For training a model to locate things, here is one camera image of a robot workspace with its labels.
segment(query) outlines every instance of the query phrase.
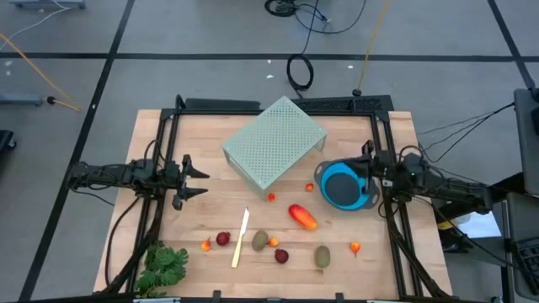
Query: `kiwi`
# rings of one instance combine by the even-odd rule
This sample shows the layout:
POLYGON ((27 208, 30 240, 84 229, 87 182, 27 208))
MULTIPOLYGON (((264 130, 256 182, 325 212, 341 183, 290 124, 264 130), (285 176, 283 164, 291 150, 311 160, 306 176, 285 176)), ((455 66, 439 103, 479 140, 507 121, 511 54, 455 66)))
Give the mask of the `kiwi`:
POLYGON ((253 237, 253 249, 255 251, 261 251, 268 243, 268 234, 265 231, 257 231, 253 237))
POLYGON ((325 247, 324 245, 318 247, 314 252, 314 262, 319 268, 326 268, 329 266, 330 258, 329 248, 325 247))

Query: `black metal frame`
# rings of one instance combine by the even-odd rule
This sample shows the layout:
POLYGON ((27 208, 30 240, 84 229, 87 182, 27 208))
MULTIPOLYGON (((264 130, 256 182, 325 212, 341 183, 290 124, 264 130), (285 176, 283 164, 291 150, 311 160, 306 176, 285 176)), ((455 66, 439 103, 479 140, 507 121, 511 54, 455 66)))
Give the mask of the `black metal frame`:
MULTIPOLYGON (((162 146, 164 128, 165 128, 165 125, 167 123, 168 118, 170 118, 171 116, 173 117, 173 122, 172 122, 173 124, 172 124, 172 127, 171 127, 171 134, 170 134, 169 140, 168 140, 168 148, 167 148, 167 154, 166 154, 167 161, 172 158, 172 151, 173 151, 174 145, 176 143, 175 138, 176 138, 176 133, 177 133, 177 129, 178 129, 180 115, 182 115, 182 114, 257 115, 257 114, 262 113, 262 111, 263 110, 261 110, 261 109, 189 109, 189 108, 182 108, 181 110, 162 109, 161 118, 159 120, 159 126, 157 128, 157 135, 156 135, 156 140, 159 143, 159 144, 157 144, 157 146, 162 146)), ((309 114, 309 115, 313 115, 313 116, 318 116, 318 115, 335 116, 335 115, 337 115, 337 116, 368 117, 370 119, 370 122, 371 122, 372 136, 373 136, 373 141, 374 141, 376 152, 381 152, 382 151, 382 142, 381 142, 381 137, 380 137, 380 131, 378 129, 378 121, 381 121, 381 123, 383 125, 383 128, 384 128, 384 134, 385 134, 385 137, 386 137, 387 149, 388 149, 389 154, 392 155, 391 161, 392 161, 392 163, 395 163, 397 161, 395 147, 394 147, 394 143, 393 143, 393 139, 392 139, 393 137, 392 137, 391 124, 390 124, 390 121, 389 121, 389 114, 388 114, 387 111, 384 111, 384 110, 361 111, 361 110, 357 110, 355 108, 355 106, 351 106, 350 109, 346 109, 346 110, 335 109, 335 110, 329 110, 329 111, 328 110, 320 111, 320 110, 315 110, 315 109, 314 110, 313 109, 312 110, 307 109, 306 113, 309 114)), ((157 149, 154 150, 152 159, 154 161, 158 160, 157 149)), ((164 199, 164 198, 161 198, 157 202, 158 206, 164 204, 164 200, 162 200, 162 199, 164 199)), ((150 204, 151 204, 151 201, 149 199, 144 200, 144 205, 142 206, 141 217, 140 217, 140 220, 139 220, 139 226, 138 226, 136 239, 135 239, 135 250, 141 245, 141 242, 142 242, 143 237, 144 237, 144 231, 146 230, 150 204)), ((385 211, 386 211, 387 214, 392 213, 392 208, 391 208, 390 203, 385 203, 384 207, 385 207, 385 211)), ((414 241, 413 241, 413 238, 412 238, 412 231, 411 231, 411 228, 410 228, 410 225, 409 225, 408 212, 406 211, 406 205, 402 204, 399 207, 400 207, 399 212, 400 212, 400 219, 401 219, 401 222, 402 222, 404 240, 406 241, 406 243, 408 243, 410 249, 413 252, 414 251, 414 245, 413 245, 414 241)), ((390 216, 390 215, 386 216, 386 221, 387 221, 388 228, 389 228, 389 226, 391 224, 396 224, 394 218, 392 216, 390 216)), ((395 241, 391 240, 391 237, 390 237, 390 243, 391 243, 393 266, 394 266, 394 271, 395 271, 395 279, 396 279, 396 283, 397 283, 398 297, 399 297, 400 300, 402 300, 403 298, 405 298, 407 296, 407 294, 406 294, 406 284, 404 282, 404 276, 403 276, 403 266, 402 266, 402 262, 401 262, 401 256, 400 256, 398 245, 395 243, 395 241)), ((421 296, 423 296, 423 291, 422 291, 422 286, 421 286, 421 283, 420 283, 420 280, 419 280, 419 276, 417 275, 417 273, 415 272, 415 269, 412 266, 410 266, 410 272, 412 274, 412 283, 413 283, 413 287, 414 287, 414 295, 421 297, 421 296)), ((135 267, 131 271, 130 278, 129 278, 128 284, 127 284, 127 291, 133 291, 134 290, 134 282, 135 282, 135 279, 136 279, 136 273, 137 273, 137 267, 135 267)), ((182 301, 186 301, 186 300, 188 300, 188 301, 197 301, 197 300, 199 300, 201 298, 191 298, 191 299, 190 298, 182 298, 182 301)), ((331 300, 309 300, 309 301, 320 301, 320 302, 322 302, 322 301, 331 301, 331 300)))

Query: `green leafy vegetable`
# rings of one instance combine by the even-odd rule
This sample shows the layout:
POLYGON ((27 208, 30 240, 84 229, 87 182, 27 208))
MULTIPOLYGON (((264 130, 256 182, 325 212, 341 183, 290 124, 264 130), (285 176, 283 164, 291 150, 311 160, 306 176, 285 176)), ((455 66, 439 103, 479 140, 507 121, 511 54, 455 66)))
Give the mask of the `green leafy vegetable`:
POLYGON ((163 242, 157 241, 148 249, 144 259, 145 270, 135 283, 141 298, 161 298, 166 292, 157 292, 159 286, 177 284, 185 278, 185 264, 189 254, 185 248, 175 252, 171 247, 165 247, 163 242))

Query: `small orange object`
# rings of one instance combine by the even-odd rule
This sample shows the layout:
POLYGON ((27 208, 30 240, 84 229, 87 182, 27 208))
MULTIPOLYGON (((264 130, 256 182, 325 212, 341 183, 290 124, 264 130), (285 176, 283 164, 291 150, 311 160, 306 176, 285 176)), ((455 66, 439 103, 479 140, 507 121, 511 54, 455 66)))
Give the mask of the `small orange object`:
POLYGON ((305 229, 317 229, 317 221, 300 205, 290 205, 288 213, 300 226, 305 229))
POLYGON ((350 249, 352 250, 352 252, 354 252, 355 257, 357 258, 357 252, 360 251, 361 244, 359 244, 358 242, 352 242, 350 244, 350 249))
POLYGON ((202 242, 202 244, 200 244, 200 249, 202 249, 205 252, 209 251, 210 248, 211 248, 210 238, 208 238, 208 240, 206 240, 206 241, 202 242))
POLYGON ((271 247, 276 247, 277 245, 279 245, 279 240, 277 240, 276 237, 271 237, 268 242, 268 245, 270 245, 271 247))

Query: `white paper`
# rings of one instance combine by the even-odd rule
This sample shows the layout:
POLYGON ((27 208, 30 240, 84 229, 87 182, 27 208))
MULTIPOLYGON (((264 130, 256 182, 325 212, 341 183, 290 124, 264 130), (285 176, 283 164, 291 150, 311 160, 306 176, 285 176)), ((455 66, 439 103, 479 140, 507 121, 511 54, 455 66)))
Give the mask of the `white paper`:
POLYGON ((494 219, 492 211, 486 215, 472 212, 468 222, 460 223, 458 228, 471 238, 501 237, 498 223, 494 219))

